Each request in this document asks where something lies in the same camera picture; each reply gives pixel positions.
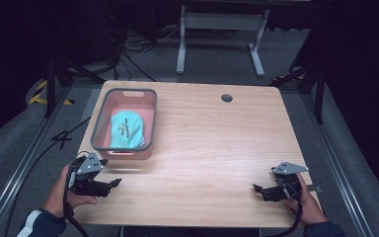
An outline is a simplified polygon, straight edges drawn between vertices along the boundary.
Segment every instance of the wooden table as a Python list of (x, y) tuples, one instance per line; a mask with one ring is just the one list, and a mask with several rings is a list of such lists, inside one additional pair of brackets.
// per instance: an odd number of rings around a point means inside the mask
[[(275, 88), (109, 81), (89, 122), (90, 137), (107, 90), (150, 88), (158, 94), (153, 153), (143, 161), (111, 160), (97, 181), (122, 178), (97, 205), (75, 209), (81, 223), (157, 226), (289, 227), (281, 202), (265, 202), (253, 183), (275, 187), (270, 168), (305, 166)], [(221, 96), (233, 97), (230, 103)], [(310, 176), (303, 174), (307, 184)]]

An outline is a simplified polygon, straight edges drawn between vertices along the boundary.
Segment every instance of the yellow tape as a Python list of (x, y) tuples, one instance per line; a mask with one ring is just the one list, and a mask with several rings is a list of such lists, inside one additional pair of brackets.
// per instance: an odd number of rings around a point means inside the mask
[[(47, 80), (42, 79), (41, 83), (39, 83), (36, 91), (34, 92), (32, 98), (30, 99), (30, 104), (38, 103), (38, 104), (47, 105), (47, 99), (41, 99), (39, 97), (39, 95), (41, 94), (42, 90), (44, 89), (46, 85), (47, 85)], [(74, 104), (75, 104), (75, 100), (66, 100), (63, 103), (63, 105), (66, 105), (66, 106), (73, 106)]]

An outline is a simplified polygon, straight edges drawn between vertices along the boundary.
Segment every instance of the blue towel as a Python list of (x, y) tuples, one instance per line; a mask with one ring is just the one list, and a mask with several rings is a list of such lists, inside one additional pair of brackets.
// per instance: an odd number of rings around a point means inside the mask
[(138, 148), (145, 144), (143, 119), (133, 111), (121, 111), (112, 116), (112, 148)]

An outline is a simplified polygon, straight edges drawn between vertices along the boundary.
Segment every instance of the wrist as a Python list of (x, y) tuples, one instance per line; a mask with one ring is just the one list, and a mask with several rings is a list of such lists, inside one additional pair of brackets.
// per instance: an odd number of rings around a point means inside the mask
[(303, 221), (306, 225), (319, 224), (323, 222), (328, 222), (329, 219), (325, 215), (310, 216), (307, 220)]
[(65, 217), (59, 217), (48, 211), (47, 209), (39, 208), (38, 211), (40, 211), (46, 218), (52, 220), (53, 222), (57, 223), (65, 223)]
[(57, 218), (64, 217), (63, 208), (51, 206), (51, 205), (48, 205), (47, 203), (45, 203), (44, 206), (42, 207), (42, 209), (48, 211), (49, 213), (51, 213), (52, 215), (54, 215)]

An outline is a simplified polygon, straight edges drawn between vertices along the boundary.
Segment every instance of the person's arm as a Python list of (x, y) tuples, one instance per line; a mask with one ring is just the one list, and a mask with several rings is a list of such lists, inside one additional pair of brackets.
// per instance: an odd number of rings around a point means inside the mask
[[(345, 236), (342, 228), (335, 225), (326, 217), (320, 209), (318, 203), (309, 193), (307, 185), (300, 174), (297, 174), (301, 184), (301, 203), (303, 205), (303, 214), (300, 220), (305, 224), (303, 235), (305, 237), (342, 237)], [(297, 211), (296, 199), (285, 199), (284, 203), (294, 211)]]
[[(66, 229), (63, 212), (63, 195), (68, 166), (65, 166), (59, 179), (51, 189), (44, 206), (34, 210), (24, 221), (19, 237), (58, 236)], [(81, 204), (96, 204), (97, 199), (90, 196), (78, 196), (67, 192), (67, 201), (75, 208)]]

